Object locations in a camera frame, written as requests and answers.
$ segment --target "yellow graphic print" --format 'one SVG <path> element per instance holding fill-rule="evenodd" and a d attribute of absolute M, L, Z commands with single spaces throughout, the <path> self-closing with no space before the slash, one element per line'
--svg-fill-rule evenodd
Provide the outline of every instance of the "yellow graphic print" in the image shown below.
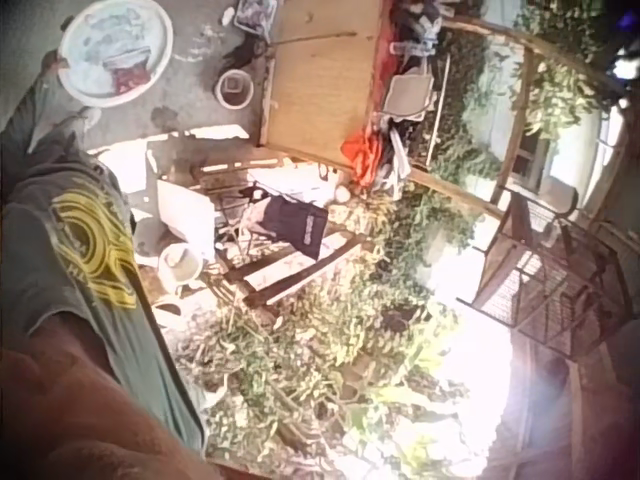
<path fill-rule="evenodd" d="M 100 299 L 121 308 L 136 307 L 136 293 L 127 273 L 137 275 L 131 235 L 108 195 L 89 182 L 53 200 L 52 209 L 69 242 L 56 245 L 70 274 L 81 279 Z"/>

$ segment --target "gray t-shirt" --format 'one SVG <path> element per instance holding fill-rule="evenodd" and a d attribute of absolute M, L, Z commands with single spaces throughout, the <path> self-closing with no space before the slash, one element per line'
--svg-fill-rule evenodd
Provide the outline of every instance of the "gray t-shirt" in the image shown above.
<path fill-rule="evenodd" d="M 122 387 L 202 452 L 203 425 L 144 294 L 117 180 L 80 152 L 45 162 L 32 157 L 2 209 L 3 346 L 10 349 L 56 313 L 85 319 Z"/>

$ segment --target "orange cloth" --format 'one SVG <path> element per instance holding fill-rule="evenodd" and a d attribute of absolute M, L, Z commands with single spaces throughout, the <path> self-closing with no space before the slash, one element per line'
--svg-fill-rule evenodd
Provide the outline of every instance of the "orange cloth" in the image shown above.
<path fill-rule="evenodd" d="M 342 154 L 349 159 L 353 176 L 362 187 L 370 187 L 376 178 L 382 155 L 382 144 L 377 135 L 365 136 L 360 131 L 348 137 L 342 147 Z"/>

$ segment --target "concrete floor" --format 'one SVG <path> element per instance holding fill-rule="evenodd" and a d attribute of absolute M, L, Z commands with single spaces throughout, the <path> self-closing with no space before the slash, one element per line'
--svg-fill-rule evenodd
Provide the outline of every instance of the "concrete floor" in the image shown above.
<path fill-rule="evenodd" d="M 59 45 L 60 25 L 68 16 L 78 14 L 91 3 L 90 0 L 9 0 L 2 3 L 0 125 L 4 126 L 33 82 L 43 55 Z M 171 127 L 180 130 L 237 124 L 255 135 L 259 130 L 260 95 L 254 97 L 248 108 L 229 111 L 211 93 L 221 57 L 243 38 L 233 26 L 220 25 L 224 10 L 236 2 L 158 0 L 158 3 L 173 21 L 175 40 L 171 62 L 162 77 L 141 97 L 103 112 L 100 124 L 87 136 L 87 148 L 161 133 L 167 128 L 162 120 L 171 117 L 175 117 Z M 260 84 L 256 87 L 256 92 L 260 92 Z M 68 101 L 75 103 L 71 97 Z"/>

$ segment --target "person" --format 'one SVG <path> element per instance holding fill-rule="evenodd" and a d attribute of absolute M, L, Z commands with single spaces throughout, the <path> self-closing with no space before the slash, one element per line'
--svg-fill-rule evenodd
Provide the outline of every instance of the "person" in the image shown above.
<path fill-rule="evenodd" d="M 205 429 L 142 288 L 125 196 L 83 150 L 100 111 L 36 137 L 67 68 L 53 57 L 0 134 L 0 476 L 225 478 L 203 460 Z"/>

